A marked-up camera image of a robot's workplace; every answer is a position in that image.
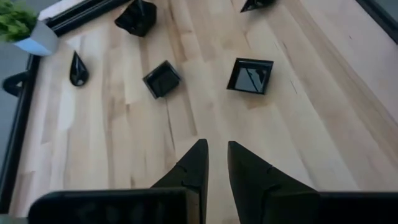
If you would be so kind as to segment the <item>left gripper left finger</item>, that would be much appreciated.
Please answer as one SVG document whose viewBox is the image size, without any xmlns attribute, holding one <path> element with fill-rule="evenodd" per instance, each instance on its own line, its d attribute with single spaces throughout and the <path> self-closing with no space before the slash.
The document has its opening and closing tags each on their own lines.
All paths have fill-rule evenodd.
<svg viewBox="0 0 398 224">
<path fill-rule="evenodd" d="M 199 196 L 200 224 L 206 224 L 208 171 L 208 142 L 199 139 L 152 188 L 186 187 L 194 191 Z"/>
</svg>

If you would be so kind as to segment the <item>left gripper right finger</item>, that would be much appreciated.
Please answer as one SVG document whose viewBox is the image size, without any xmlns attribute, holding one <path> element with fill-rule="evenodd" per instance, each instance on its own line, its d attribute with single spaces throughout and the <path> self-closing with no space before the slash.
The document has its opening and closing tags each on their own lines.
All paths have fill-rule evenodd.
<svg viewBox="0 0 398 224">
<path fill-rule="evenodd" d="M 228 143 L 228 172 L 241 224 L 314 224 L 319 193 L 236 141 Z"/>
</svg>

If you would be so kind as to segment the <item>black small square plate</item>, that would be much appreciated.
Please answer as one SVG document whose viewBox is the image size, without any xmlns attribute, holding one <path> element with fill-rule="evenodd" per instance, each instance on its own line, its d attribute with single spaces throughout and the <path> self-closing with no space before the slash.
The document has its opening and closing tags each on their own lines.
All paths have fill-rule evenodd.
<svg viewBox="0 0 398 224">
<path fill-rule="evenodd" d="M 142 80 L 152 96 L 158 99 L 175 89 L 182 78 L 172 64 L 168 60 L 165 60 Z"/>
<path fill-rule="evenodd" d="M 264 95 L 273 64 L 269 60 L 236 58 L 226 89 Z"/>
</svg>

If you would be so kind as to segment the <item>black teardrop plate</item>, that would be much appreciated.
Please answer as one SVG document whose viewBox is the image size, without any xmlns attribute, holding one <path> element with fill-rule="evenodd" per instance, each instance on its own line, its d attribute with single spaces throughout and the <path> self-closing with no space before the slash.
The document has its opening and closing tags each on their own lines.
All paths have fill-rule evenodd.
<svg viewBox="0 0 398 224">
<path fill-rule="evenodd" d="M 246 0 L 240 13 L 266 8 L 273 5 L 275 2 L 276 0 Z"/>
<path fill-rule="evenodd" d="M 70 83 L 73 86 L 81 87 L 88 81 L 89 76 L 90 74 L 82 59 L 74 51 L 69 74 Z"/>
</svg>

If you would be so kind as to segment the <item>black wavy square plate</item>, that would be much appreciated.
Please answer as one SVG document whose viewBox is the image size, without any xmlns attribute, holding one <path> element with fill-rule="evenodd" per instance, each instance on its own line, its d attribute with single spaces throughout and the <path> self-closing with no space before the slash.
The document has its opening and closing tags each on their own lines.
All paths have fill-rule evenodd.
<svg viewBox="0 0 398 224">
<path fill-rule="evenodd" d="M 133 0 L 114 23 L 131 35 L 145 37 L 157 19 L 157 6 L 144 0 Z"/>
</svg>

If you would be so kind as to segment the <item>green plant in white pot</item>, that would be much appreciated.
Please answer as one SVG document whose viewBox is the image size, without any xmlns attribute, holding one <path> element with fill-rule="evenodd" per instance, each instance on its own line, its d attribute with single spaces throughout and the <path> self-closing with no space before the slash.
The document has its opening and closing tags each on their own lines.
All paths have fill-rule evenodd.
<svg viewBox="0 0 398 224">
<path fill-rule="evenodd" d="M 0 41 L 38 56 L 54 54 L 58 36 L 39 15 L 22 2 L 0 0 Z"/>
</svg>

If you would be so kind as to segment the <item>black table clamp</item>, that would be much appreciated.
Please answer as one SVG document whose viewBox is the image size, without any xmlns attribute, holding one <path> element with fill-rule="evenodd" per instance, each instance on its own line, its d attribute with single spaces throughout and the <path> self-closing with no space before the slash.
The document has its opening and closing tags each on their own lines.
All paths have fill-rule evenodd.
<svg viewBox="0 0 398 224">
<path fill-rule="evenodd" d="M 28 72 L 21 72 L 7 77 L 2 83 L 3 90 L 12 96 L 19 97 L 28 76 Z"/>
</svg>

